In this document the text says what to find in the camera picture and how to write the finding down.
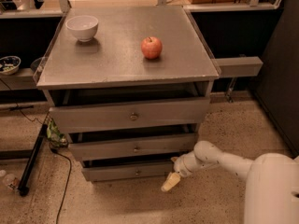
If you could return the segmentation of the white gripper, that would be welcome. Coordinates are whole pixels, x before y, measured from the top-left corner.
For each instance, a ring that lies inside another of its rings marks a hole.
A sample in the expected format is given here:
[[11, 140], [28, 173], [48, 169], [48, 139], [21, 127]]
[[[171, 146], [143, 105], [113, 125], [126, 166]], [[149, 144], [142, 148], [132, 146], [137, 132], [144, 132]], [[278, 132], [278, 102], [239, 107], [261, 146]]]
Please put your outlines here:
[[180, 177], [192, 175], [203, 164], [203, 162], [195, 156], [193, 151], [179, 157], [172, 157], [171, 161], [174, 163], [175, 173], [170, 173], [167, 176], [161, 186], [161, 191], [163, 192], [168, 192], [179, 183]]

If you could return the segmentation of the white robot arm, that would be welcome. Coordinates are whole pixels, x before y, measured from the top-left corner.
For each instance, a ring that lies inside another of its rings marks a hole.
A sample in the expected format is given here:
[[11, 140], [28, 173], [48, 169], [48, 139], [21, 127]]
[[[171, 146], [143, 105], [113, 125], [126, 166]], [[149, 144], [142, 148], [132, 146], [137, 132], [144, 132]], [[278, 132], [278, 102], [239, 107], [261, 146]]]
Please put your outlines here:
[[254, 160], [224, 152], [208, 141], [172, 159], [174, 171], [162, 185], [169, 191], [182, 177], [219, 165], [246, 182], [244, 224], [299, 224], [299, 160], [266, 153]]

